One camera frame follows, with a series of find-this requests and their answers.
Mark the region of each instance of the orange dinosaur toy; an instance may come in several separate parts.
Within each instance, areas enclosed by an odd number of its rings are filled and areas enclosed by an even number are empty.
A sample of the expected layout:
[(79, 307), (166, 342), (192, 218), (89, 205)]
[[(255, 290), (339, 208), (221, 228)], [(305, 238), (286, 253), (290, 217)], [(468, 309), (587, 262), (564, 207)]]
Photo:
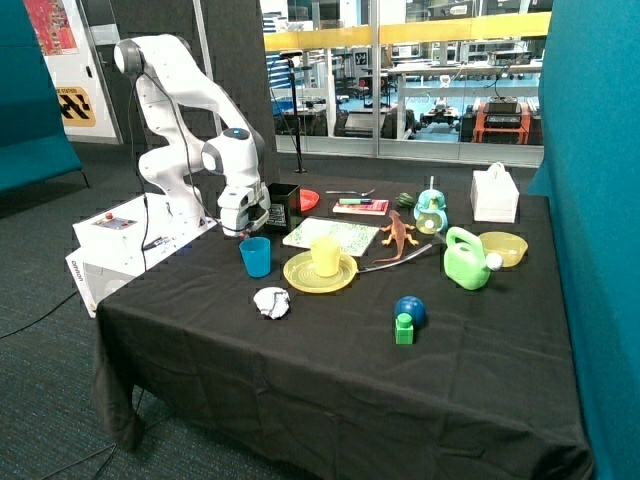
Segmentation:
[(391, 233), (389, 234), (389, 238), (382, 241), (382, 244), (390, 245), (391, 240), (395, 240), (396, 245), (398, 246), (398, 253), (393, 258), (381, 258), (379, 260), (374, 260), (373, 263), (392, 262), (394, 260), (399, 260), (400, 257), (402, 257), (405, 240), (408, 240), (411, 245), (418, 245), (418, 241), (414, 240), (411, 237), (411, 234), (407, 233), (407, 230), (415, 230), (416, 227), (414, 227), (413, 225), (402, 223), (402, 220), (400, 220), (400, 214), (395, 210), (389, 210), (389, 218), (391, 218), (391, 225), (389, 225), (388, 227), (382, 227), (380, 230), (382, 230), (383, 232), (391, 231)]

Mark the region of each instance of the white control box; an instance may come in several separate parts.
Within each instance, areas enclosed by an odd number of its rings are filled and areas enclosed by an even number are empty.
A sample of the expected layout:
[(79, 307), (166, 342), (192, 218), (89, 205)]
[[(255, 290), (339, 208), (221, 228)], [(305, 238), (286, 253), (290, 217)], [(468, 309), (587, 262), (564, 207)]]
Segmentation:
[(142, 275), (145, 267), (157, 265), (216, 225), (207, 219), (199, 228), (176, 231), (166, 197), (146, 196), (148, 215), (140, 196), (73, 225), (80, 248), (66, 261), (92, 318), (100, 301)]

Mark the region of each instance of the white box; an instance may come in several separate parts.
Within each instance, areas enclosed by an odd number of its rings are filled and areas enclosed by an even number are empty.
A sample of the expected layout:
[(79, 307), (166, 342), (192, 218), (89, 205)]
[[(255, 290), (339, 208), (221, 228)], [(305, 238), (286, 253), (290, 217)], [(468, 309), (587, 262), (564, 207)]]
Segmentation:
[[(148, 219), (140, 196), (73, 225), (80, 248), (66, 260), (91, 318), (95, 318), (100, 301), (142, 275), (145, 265), (149, 270), (216, 224), (207, 218), (197, 229), (176, 232), (166, 197), (147, 193), (147, 200)], [(108, 221), (113, 225), (105, 226)], [(143, 254), (143, 242), (157, 238), (166, 242)]]
[(477, 222), (513, 223), (520, 193), (500, 162), (488, 170), (474, 170), (471, 183), (473, 219)]

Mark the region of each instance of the teal chair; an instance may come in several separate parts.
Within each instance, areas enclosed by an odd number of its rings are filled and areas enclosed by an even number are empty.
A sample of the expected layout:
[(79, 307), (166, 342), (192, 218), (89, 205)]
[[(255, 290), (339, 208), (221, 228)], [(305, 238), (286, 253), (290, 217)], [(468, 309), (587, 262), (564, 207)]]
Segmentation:
[(596, 480), (640, 478), (638, 25), (634, 2), (554, 2), (529, 191), (549, 197)]
[(82, 164), (64, 133), (56, 91), (22, 0), (0, 2), (0, 25), (0, 192), (4, 192), (81, 171)]

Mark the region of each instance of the red bowl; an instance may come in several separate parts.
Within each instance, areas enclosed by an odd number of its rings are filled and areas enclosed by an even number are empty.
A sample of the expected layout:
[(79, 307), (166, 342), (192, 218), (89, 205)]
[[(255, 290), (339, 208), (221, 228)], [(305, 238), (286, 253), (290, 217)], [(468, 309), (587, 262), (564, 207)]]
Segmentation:
[(306, 212), (318, 204), (320, 195), (313, 190), (300, 189), (300, 210)]

